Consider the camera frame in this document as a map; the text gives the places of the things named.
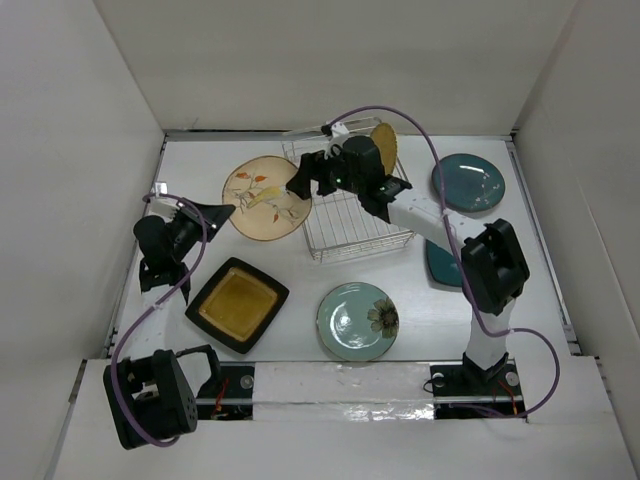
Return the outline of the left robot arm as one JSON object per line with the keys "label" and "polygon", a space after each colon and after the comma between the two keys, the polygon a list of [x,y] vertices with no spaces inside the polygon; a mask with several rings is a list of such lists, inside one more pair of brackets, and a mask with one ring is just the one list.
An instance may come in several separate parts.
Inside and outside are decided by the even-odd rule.
{"label": "left robot arm", "polygon": [[195,395],[212,396],[222,387],[222,371],[210,346],[174,351],[167,337],[189,303],[187,265],[203,252],[234,213],[232,205],[205,205],[170,195],[149,194],[156,209],[136,222],[133,234],[142,258],[138,280],[143,312],[124,333],[103,373],[103,384],[121,446],[166,448],[195,431]]}

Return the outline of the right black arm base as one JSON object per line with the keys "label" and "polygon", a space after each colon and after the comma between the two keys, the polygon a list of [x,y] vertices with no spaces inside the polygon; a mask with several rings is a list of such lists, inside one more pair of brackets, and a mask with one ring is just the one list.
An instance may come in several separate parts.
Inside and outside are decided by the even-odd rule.
{"label": "right black arm base", "polygon": [[438,363],[430,373],[422,388],[433,397],[437,420],[512,417],[526,410],[512,362],[487,383],[467,377],[461,364]]}

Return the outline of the beige bird painted plate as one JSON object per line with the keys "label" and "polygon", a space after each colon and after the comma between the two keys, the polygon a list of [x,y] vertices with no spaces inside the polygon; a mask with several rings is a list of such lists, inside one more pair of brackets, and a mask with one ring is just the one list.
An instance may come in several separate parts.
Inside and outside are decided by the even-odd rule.
{"label": "beige bird painted plate", "polygon": [[298,168],[286,158],[259,156],[229,174],[222,202],[236,207],[230,220],[243,236],[260,242],[281,239],[297,230],[312,209],[310,199],[289,192],[286,183]]}

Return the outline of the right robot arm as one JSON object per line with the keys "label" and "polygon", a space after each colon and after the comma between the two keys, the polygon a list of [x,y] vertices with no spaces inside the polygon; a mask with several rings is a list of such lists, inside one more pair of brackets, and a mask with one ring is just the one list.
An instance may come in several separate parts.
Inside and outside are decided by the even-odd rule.
{"label": "right robot arm", "polygon": [[462,357],[463,384],[474,393],[484,393],[497,383],[508,359],[506,338],[513,304],[530,277],[508,221],[482,223],[447,210],[409,182],[387,173],[380,149],[363,135],[303,154],[286,189],[302,200],[338,190],[349,192],[370,215],[448,251],[472,307],[471,333]]}

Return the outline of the round woven bamboo plate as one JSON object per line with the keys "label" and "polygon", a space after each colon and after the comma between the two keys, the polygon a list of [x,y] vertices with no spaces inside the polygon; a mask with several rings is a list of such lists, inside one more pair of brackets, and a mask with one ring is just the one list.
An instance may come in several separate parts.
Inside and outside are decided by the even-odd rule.
{"label": "round woven bamboo plate", "polygon": [[385,173],[392,175],[397,161],[397,136],[393,127],[386,122],[379,123],[370,133],[370,138],[378,148]]}

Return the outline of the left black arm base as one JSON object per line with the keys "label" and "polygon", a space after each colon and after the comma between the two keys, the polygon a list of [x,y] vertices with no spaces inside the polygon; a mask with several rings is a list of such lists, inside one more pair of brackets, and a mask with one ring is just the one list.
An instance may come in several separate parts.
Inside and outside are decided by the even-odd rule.
{"label": "left black arm base", "polygon": [[253,419],[255,364],[223,362],[221,380],[207,382],[197,396],[200,421],[245,421]]}

